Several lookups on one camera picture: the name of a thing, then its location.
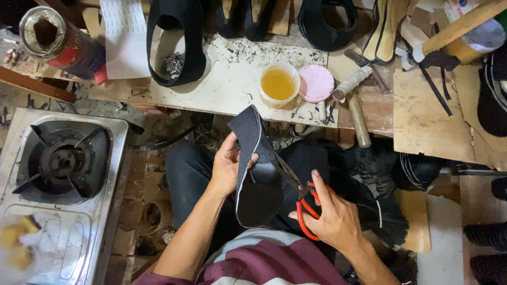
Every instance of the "black pants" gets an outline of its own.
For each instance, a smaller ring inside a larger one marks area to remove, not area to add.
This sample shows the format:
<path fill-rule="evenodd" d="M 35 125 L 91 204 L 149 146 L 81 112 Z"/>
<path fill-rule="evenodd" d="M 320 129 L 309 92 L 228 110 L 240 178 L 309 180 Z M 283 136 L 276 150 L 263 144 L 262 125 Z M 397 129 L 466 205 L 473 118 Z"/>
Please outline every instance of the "black pants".
<path fill-rule="evenodd" d="M 317 169 L 324 182 L 329 184 L 328 151 L 312 140 L 300 140 L 279 153 L 296 173 L 301 182 L 312 181 L 311 171 Z M 171 193 L 172 211 L 175 228 L 178 229 L 190 215 L 195 204 L 206 190 L 211 179 L 214 154 L 206 148 L 181 144 L 167 155 L 166 173 Z M 270 226 L 300 236 L 305 236 L 298 221 L 287 215 L 296 210 L 298 192 L 286 181 L 282 181 L 283 206 L 280 213 L 271 221 Z M 308 204 L 315 207 L 313 199 Z M 245 228 L 236 220 L 235 202 L 229 196 L 220 212 L 208 255 L 219 250 L 224 243 L 234 239 Z M 334 260 L 334 250 L 323 242 L 315 243 L 324 254 Z"/>

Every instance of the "man's left hand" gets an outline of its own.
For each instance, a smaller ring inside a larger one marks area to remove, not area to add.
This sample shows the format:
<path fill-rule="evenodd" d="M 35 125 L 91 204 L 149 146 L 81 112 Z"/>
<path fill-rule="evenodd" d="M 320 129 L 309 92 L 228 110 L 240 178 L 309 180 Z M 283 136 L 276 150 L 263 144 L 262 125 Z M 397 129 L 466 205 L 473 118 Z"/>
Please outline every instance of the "man's left hand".
<path fill-rule="evenodd" d="M 208 188 L 221 194 L 224 198 L 234 192 L 238 181 L 239 153 L 236 147 L 237 137 L 231 132 L 219 151 L 215 154 L 215 162 L 213 163 L 213 174 Z M 250 168 L 257 160 L 259 155 L 254 153 L 248 163 Z"/>

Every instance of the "pink lid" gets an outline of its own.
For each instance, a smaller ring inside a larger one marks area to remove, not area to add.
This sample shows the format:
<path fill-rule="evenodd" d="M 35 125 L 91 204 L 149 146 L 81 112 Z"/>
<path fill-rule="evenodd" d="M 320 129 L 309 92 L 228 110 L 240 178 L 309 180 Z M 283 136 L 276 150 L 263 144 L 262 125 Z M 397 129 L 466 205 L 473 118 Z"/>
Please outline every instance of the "pink lid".
<path fill-rule="evenodd" d="M 301 86 L 299 95 L 310 103 L 319 103 L 331 95 L 335 79 L 324 66 L 312 64 L 299 71 Z"/>

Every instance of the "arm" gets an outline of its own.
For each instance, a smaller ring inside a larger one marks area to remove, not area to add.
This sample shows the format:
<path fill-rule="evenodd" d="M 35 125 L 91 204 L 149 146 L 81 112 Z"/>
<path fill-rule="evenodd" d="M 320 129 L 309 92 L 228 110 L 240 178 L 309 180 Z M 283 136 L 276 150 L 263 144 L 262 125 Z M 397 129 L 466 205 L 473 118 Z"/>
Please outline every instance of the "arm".
<path fill-rule="evenodd" d="M 312 178 L 320 198 L 322 215 L 316 220 L 304 212 L 306 226 L 320 240 L 341 252 L 364 284 L 399 285 L 400 282 L 380 260 L 370 242 L 363 237 L 356 205 L 328 191 L 317 170 L 312 171 Z M 298 215 L 293 211 L 289 217 L 297 219 Z"/>
<path fill-rule="evenodd" d="M 189 217 L 175 233 L 155 266 L 158 275 L 194 280 L 211 243 L 226 197 L 236 189 L 239 151 L 230 133 L 215 155 L 211 181 Z M 259 156 L 252 155 L 250 167 Z"/>

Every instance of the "scissors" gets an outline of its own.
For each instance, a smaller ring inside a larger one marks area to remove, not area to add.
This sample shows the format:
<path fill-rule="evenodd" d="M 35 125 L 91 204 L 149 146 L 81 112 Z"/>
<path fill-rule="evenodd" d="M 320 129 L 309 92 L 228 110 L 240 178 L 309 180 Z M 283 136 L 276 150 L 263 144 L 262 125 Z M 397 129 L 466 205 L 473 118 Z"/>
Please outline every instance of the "scissors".
<path fill-rule="evenodd" d="M 299 181 L 298 176 L 292 171 L 292 169 L 287 165 L 287 163 L 277 154 L 275 153 L 276 158 L 278 159 L 278 162 L 280 163 L 281 167 L 275 163 L 272 163 L 275 167 L 276 171 L 280 173 L 280 175 L 287 180 L 289 185 L 294 187 L 299 192 L 298 201 L 296 202 L 296 210 L 298 212 L 298 222 L 299 226 L 301 227 L 301 230 L 306 234 L 306 236 L 312 240 L 320 240 L 316 235 L 311 233 L 308 228 L 305 225 L 305 222 L 303 220 L 303 207 L 307 210 L 307 212 L 314 218 L 314 219 L 320 219 L 320 215 L 317 214 L 317 212 L 312 209 L 310 205 L 305 201 L 305 196 L 310 193 L 315 198 L 317 202 L 320 203 L 320 199 L 318 197 L 317 191 L 315 190 L 315 184 L 312 182 L 307 182 L 306 185 L 302 184 Z M 329 191 L 332 191 L 331 187 L 325 186 Z"/>

